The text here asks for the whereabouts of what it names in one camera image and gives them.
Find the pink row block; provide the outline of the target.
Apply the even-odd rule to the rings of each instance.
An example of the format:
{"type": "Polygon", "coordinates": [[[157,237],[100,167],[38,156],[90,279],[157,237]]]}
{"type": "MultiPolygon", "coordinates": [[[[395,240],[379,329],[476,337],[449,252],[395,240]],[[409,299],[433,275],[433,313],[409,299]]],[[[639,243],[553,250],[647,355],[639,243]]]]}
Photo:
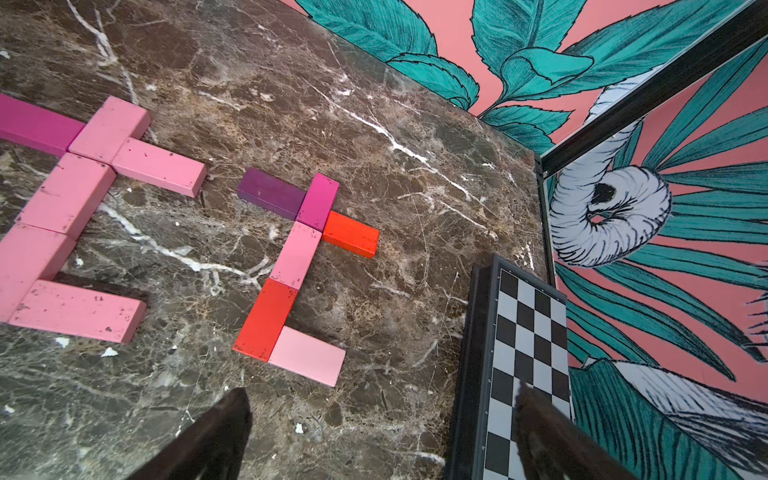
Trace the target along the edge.
{"type": "Polygon", "coordinates": [[[9,323],[17,327],[128,343],[144,318],[145,302],[46,280],[34,282],[9,323]]]}
{"type": "Polygon", "coordinates": [[[334,387],[345,354],[339,347],[284,326],[268,363],[334,387]]]}
{"type": "Polygon", "coordinates": [[[33,283],[51,280],[76,241],[34,226],[16,224],[1,241],[1,322],[8,323],[33,283]]]}
{"type": "Polygon", "coordinates": [[[116,173],[110,166],[66,153],[16,222],[77,240],[115,179],[116,173]]]}

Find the magenta block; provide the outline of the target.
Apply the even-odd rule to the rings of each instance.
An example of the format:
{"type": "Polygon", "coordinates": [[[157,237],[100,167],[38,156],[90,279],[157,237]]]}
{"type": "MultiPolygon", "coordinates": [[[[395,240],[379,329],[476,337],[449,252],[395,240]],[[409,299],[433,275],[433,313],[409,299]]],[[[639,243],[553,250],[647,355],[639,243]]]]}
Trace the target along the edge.
{"type": "Polygon", "coordinates": [[[338,190],[338,182],[317,173],[304,197],[296,220],[315,230],[323,231],[338,190]]]}
{"type": "Polygon", "coordinates": [[[1,139],[61,157],[85,123],[2,94],[1,139]]]}

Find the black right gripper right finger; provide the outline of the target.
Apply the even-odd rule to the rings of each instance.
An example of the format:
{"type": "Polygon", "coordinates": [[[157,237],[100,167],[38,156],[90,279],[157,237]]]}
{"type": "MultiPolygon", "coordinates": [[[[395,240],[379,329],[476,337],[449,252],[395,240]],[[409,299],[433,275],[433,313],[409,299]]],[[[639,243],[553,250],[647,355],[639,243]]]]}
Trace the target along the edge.
{"type": "Polygon", "coordinates": [[[633,479],[635,475],[559,411],[544,394],[520,386],[514,434],[527,479],[633,479]]]}

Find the red row block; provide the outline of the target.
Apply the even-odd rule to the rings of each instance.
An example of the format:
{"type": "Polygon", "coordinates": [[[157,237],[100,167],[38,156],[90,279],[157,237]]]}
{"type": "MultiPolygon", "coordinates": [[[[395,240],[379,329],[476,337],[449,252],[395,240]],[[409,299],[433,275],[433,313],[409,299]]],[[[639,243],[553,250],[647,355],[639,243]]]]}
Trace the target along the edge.
{"type": "Polygon", "coordinates": [[[297,296],[297,289],[268,278],[235,340],[233,350],[267,362],[297,296]]]}

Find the purple block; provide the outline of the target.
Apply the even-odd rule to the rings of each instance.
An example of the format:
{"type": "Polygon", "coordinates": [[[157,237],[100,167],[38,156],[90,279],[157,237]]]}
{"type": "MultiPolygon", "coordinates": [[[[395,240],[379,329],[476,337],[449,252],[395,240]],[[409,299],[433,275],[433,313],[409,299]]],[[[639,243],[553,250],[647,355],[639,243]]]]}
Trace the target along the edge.
{"type": "Polygon", "coordinates": [[[249,168],[237,188],[238,197],[294,221],[305,192],[256,168],[249,168]]]}

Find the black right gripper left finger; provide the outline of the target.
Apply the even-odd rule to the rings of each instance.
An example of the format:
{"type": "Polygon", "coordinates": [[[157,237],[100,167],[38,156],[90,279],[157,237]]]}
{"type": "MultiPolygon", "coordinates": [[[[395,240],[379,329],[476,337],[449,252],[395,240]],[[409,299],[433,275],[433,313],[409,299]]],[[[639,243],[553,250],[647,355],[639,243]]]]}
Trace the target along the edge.
{"type": "Polygon", "coordinates": [[[130,477],[236,479],[252,424],[247,392],[234,388],[130,477]]]}

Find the pink block top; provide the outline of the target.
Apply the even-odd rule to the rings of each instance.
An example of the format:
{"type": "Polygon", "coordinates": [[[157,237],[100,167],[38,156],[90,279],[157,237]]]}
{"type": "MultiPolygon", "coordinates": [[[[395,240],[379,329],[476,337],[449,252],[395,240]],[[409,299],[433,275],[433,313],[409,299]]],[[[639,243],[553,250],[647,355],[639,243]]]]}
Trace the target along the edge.
{"type": "Polygon", "coordinates": [[[121,175],[191,198],[207,175],[203,163],[134,138],[123,143],[111,166],[121,175]]]}

